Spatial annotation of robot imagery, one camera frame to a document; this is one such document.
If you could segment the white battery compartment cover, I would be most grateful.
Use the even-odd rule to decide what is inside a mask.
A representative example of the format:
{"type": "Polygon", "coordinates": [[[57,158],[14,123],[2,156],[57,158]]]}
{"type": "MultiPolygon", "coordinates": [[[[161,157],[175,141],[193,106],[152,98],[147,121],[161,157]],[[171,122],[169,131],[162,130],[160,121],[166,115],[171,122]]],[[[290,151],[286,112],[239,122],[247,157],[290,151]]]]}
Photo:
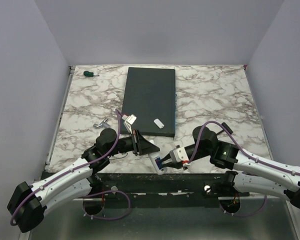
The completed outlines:
{"type": "Polygon", "coordinates": [[[153,121],[159,129],[163,129],[165,125],[157,118],[153,121]]]}

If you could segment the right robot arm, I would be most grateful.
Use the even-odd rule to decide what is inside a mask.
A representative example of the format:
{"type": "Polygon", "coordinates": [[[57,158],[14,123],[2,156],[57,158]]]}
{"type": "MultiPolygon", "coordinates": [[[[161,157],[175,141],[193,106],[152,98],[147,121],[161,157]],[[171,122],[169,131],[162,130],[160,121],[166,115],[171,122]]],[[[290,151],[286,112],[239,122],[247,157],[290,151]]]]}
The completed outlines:
{"type": "Polygon", "coordinates": [[[231,196],[238,193],[260,193],[289,201],[300,209],[300,166],[276,162],[242,148],[236,140],[231,143],[218,139],[207,124],[192,132],[195,143],[176,147],[156,162],[159,169],[188,168],[196,160],[210,157],[209,162],[226,169],[226,180],[220,191],[231,196]]]}

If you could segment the blue battery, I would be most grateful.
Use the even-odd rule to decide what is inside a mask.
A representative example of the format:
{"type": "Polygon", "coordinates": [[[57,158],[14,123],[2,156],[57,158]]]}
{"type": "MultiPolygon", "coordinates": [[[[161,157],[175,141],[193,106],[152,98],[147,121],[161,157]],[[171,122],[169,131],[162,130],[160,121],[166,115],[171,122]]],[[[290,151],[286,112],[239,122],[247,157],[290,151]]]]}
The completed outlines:
{"type": "Polygon", "coordinates": [[[158,167],[161,166],[161,159],[158,157],[155,159],[155,163],[157,164],[158,167]]]}
{"type": "Polygon", "coordinates": [[[158,168],[161,169],[162,168],[162,162],[160,160],[158,160],[156,163],[157,163],[158,168]]]}

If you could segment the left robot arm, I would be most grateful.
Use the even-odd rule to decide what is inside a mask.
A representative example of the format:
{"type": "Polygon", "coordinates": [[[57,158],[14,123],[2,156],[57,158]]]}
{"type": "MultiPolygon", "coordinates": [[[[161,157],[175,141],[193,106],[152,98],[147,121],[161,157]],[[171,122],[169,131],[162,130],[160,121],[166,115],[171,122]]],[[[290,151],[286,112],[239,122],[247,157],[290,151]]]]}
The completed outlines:
{"type": "Polygon", "coordinates": [[[101,185],[92,177],[109,165],[109,158],[114,155],[132,152],[143,156],[159,151],[160,148],[146,140],[138,130],[120,138],[114,129],[103,129],[95,144],[68,167],[31,185],[23,181],[16,186],[7,205],[11,214],[10,225],[18,226],[22,233],[26,233],[38,226],[44,215],[61,203],[58,197],[63,200],[85,195],[97,197],[101,185]]]}

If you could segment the white remote control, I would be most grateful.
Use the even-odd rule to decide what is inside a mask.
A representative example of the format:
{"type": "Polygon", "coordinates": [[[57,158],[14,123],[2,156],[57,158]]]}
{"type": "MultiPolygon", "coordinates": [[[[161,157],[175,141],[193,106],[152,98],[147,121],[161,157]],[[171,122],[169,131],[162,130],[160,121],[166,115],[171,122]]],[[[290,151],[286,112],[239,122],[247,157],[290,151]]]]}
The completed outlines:
{"type": "Polygon", "coordinates": [[[159,147],[156,146],[151,153],[148,154],[148,157],[158,175],[163,175],[167,172],[167,168],[162,167],[162,164],[160,163],[161,152],[159,147]]]}

